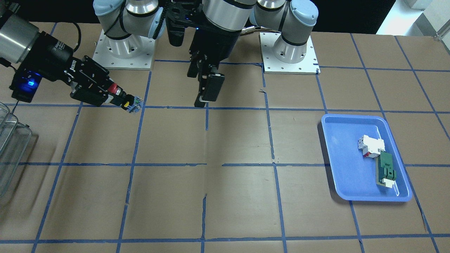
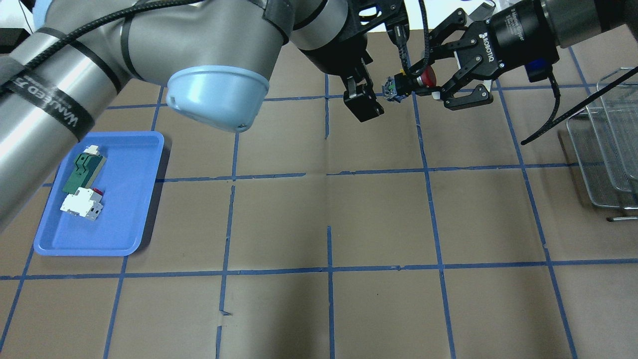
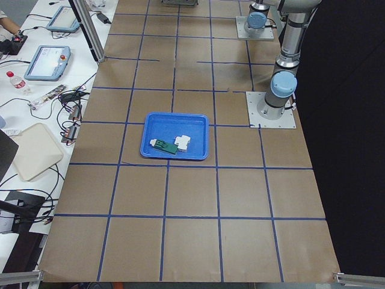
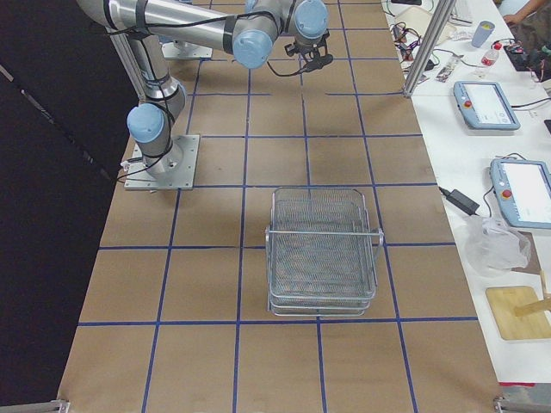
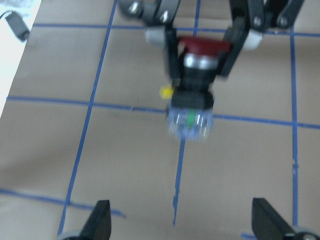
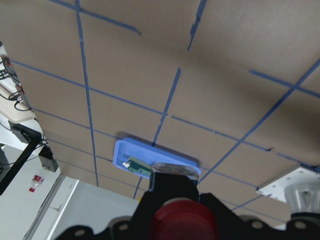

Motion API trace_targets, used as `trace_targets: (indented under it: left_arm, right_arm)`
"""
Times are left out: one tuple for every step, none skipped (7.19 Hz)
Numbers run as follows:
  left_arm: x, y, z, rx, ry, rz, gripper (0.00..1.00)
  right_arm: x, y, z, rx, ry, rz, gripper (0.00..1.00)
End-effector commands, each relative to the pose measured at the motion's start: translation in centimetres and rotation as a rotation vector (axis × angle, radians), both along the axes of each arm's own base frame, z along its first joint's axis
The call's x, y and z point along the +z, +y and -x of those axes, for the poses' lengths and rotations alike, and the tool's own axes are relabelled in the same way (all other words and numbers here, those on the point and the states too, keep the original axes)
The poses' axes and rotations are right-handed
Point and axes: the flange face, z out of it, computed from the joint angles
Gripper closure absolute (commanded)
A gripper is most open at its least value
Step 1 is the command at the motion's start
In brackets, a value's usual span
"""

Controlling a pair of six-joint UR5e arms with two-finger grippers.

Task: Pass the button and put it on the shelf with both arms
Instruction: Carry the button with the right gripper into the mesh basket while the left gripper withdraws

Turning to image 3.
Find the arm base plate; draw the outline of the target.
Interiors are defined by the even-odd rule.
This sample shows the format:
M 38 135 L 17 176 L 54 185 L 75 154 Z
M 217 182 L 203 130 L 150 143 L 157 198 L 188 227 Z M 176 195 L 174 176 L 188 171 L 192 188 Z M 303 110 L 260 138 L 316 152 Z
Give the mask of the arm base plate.
M 257 41 L 273 41 L 273 28 L 269 20 L 266 21 L 263 28 L 248 28 L 247 27 L 247 16 L 237 16 L 236 30 L 238 33 L 238 39 L 241 40 L 257 40 Z
M 265 92 L 246 92 L 251 128 L 296 129 L 294 113 L 287 100 L 284 107 L 273 108 L 265 102 Z

